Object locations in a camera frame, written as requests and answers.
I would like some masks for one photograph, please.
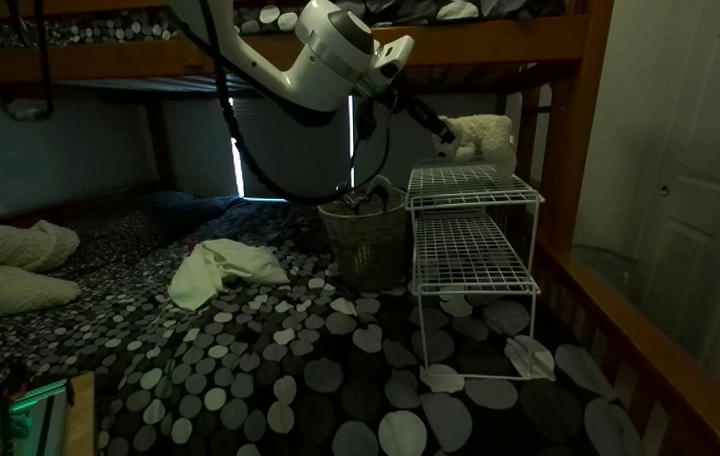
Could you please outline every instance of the white wire rack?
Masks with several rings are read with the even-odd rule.
[[[537,293],[524,261],[488,213],[437,210],[418,218],[415,293]]]
[[[500,182],[495,164],[437,164],[415,166],[408,179],[408,207],[461,207],[461,204],[527,204],[542,194],[517,174]]]

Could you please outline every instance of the black cable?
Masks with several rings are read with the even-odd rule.
[[[10,107],[10,102],[5,99],[3,85],[0,85],[0,109],[3,109],[5,117],[16,120],[16,122],[43,122],[43,120],[54,117],[54,77],[52,77],[52,54],[48,54],[48,28],[45,28],[43,0],[35,0],[34,16],[35,16],[38,71],[40,71],[40,84],[43,84],[43,92],[45,92],[45,96],[43,96],[45,107],[16,111]]]
[[[220,54],[220,45],[218,45],[218,32],[215,32],[215,22],[212,22],[212,13],[211,13],[207,0],[201,0],[201,13],[202,13],[202,21],[206,21],[206,32],[207,32],[211,51],[212,51],[215,93],[218,93],[218,103],[220,103],[220,109],[223,109],[223,120],[226,120],[226,125],[228,125],[228,130],[232,130],[232,136],[234,136],[238,151],[247,156],[248,170],[259,178],[259,182],[267,185],[272,193],[287,197],[289,203],[305,203],[305,204],[332,203],[332,201],[337,201],[337,197],[353,193],[353,188],[343,182],[343,185],[337,185],[337,191],[329,193],[329,194],[316,194],[316,197],[296,194],[296,193],[282,188],[277,179],[272,179],[272,178],[261,170],[261,164],[256,163],[256,156],[252,155],[252,150],[248,150],[248,144],[247,144],[247,139],[243,139],[243,131],[240,131],[238,120],[237,120],[237,111],[234,111],[234,107],[232,107],[232,102],[228,102],[228,99],[232,99],[232,89],[228,89],[228,78],[226,78],[226,71],[223,71],[223,64],[220,64],[220,61],[223,61],[223,54]],[[386,163],[387,163],[387,144],[390,144],[390,131],[387,131],[387,136],[386,136],[386,151],[382,151],[380,164],[377,164],[375,172],[373,172],[371,178],[366,178],[357,188],[363,188],[366,182],[371,182],[371,179],[386,166]]]

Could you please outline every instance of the trash can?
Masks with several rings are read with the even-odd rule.
[[[357,291],[380,291],[405,283],[410,258],[410,225],[405,193],[387,191],[387,203],[371,201],[357,207],[343,201],[320,204],[341,277]]]

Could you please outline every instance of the white cloth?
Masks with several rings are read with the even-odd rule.
[[[232,237],[197,242],[168,287],[171,299],[185,308],[201,308],[223,282],[289,283],[287,272],[268,249],[254,249]]]
[[[0,225],[0,316],[73,302],[73,282],[34,272],[58,269],[79,249],[79,235],[54,222]]]

